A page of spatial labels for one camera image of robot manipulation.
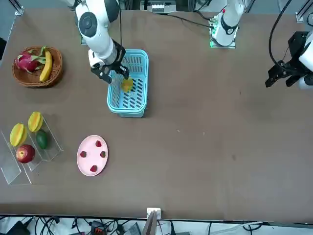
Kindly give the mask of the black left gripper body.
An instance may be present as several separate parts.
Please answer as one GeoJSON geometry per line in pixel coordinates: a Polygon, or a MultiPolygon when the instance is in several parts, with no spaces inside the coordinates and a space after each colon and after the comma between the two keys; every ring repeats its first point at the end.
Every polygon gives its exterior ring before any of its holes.
{"type": "Polygon", "coordinates": [[[288,40],[291,59],[286,65],[295,65],[300,62],[303,65],[309,64],[309,37],[308,31],[296,31],[288,40]]]}

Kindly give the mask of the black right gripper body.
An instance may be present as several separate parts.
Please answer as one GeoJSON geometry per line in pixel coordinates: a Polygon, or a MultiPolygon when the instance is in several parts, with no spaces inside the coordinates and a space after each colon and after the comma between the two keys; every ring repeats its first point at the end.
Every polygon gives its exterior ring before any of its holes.
{"type": "Polygon", "coordinates": [[[125,49],[119,43],[113,42],[112,52],[108,58],[105,59],[105,66],[108,66],[111,70],[121,70],[125,53],[125,49]]]}

